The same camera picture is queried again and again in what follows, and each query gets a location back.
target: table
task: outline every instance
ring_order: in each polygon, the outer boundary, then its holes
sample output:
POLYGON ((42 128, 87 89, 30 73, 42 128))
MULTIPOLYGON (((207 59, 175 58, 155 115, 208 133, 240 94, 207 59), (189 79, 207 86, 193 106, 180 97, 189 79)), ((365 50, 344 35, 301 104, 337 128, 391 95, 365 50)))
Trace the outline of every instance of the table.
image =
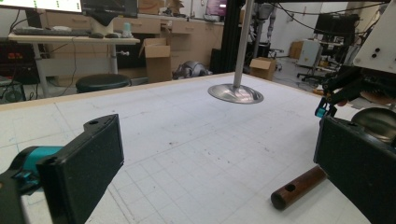
POLYGON ((40 85, 44 97, 50 96, 46 77, 58 76, 62 71, 64 74, 72 75, 74 73, 85 74, 102 74, 108 71, 108 58, 95 59, 45 59, 38 48, 38 44, 72 44, 76 47, 78 44, 101 44, 110 46, 110 69, 111 73, 117 74, 117 55, 116 45, 134 45, 140 40, 136 38, 103 38, 95 39, 87 36, 46 36, 46 35, 14 35, 8 36, 9 40, 19 43, 28 43, 33 45, 35 51, 35 63, 37 66, 40 85))
MULTIPOLYGON (((1 105, 0 172, 24 148, 64 146, 86 121, 118 113, 125 164, 91 223, 369 223, 328 180, 275 210, 271 193, 315 166, 319 97, 250 76, 242 83, 263 94, 259 104, 207 93, 232 82, 225 74, 1 105)), ((32 223, 50 223, 43 193, 23 201, 32 223)))

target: black stool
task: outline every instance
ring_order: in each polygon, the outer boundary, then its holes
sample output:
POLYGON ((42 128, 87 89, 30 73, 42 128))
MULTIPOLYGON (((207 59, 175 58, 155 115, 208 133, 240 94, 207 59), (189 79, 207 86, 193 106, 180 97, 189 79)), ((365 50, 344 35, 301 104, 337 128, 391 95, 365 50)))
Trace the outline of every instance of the black stool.
POLYGON ((131 86, 131 79, 124 75, 99 74, 82 77, 76 82, 78 93, 106 91, 131 86))

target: desk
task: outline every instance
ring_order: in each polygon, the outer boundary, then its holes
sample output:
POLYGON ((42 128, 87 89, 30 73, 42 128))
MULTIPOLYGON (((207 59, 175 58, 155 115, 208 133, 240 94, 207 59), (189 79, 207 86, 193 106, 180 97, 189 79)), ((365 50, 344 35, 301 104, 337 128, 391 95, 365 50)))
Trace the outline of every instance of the desk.
MULTIPOLYGON (((20 150, 63 146, 88 120, 118 113, 125 164, 91 223, 369 223, 328 180, 279 212, 273 191, 315 166, 314 94, 243 76, 264 95, 238 105, 207 93, 233 74, 195 77, 0 106, 0 172, 20 150)), ((350 119, 356 109, 337 115, 350 119)), ((43 193, 23 198, 32 223, 50 223, 43 193)))
POLYGON ((74 73, 94 73, 101 74, 108 71, 117 74, 117 55, 116 45, 134 45, 140 40, 135 38, 103 38, 95 39, 86 36, 43 36, 43 35, 14 35, 8 36, 9 40, 19 43, 28 43, 33 45, 35 51, 35 63, 40 78, 40 85, 43 89, 44 97, 50 96, 46 77, 56 77, 60 72, 63 75, 72 75, 74 73), (110 46, 110 66, 108 66, 108 58, 95 59, 44 59, 38 48, 38 44, 102 44, 110 46))

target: black chair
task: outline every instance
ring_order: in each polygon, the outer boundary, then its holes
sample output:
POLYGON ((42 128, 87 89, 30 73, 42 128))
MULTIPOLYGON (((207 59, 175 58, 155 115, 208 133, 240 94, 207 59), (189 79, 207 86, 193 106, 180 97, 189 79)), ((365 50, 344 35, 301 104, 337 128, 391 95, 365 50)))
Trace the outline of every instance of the black chair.
POLYGON ((78 93, 106 91, 131 86, 131 79, 124 75, 99 74, 82 77, 76 82, 78 93))

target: gray floor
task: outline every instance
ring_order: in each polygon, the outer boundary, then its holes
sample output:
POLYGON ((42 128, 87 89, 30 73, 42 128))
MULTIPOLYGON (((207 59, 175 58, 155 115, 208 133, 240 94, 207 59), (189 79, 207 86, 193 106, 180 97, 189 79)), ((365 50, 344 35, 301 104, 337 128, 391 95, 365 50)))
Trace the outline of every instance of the gray floor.
MULTIPOLYGON (((278 58, 277 61, 281 64, 282 70, 276 71, 274 73, 273 81, 276 83, 280 83, 286 86, 290 86, 302 91, 309 91, 312 92, 316 85, 315 81, 302 81, 301 78, 297 78, 298 73, 307 73, 308 68, 304 68, 301 66, 296 65, 295 59, 291 58, 278 58)), ((323 75, 324 73, 316 72, 316 75, 323 75)), ((43 99, 42 91, 40 85, 24 85, 24 90, 26 93, 26 99, 35 100, 35 99, 43 99)), ((49 92, 52 96, 62 96, 62 95, 71 95, 76 94, 77 90, 76 87, 73 85, 66 88, 66 87, 57 87, 53 84, 53 80, 49 78, 49 92)), ((365 100, 364 98, 358 98, 352 102, 353 107, 361 109, 361 108, 368 108, 368 107, 378 107, 381 105, 376 105, 370 103, 369 101, 365 100)))

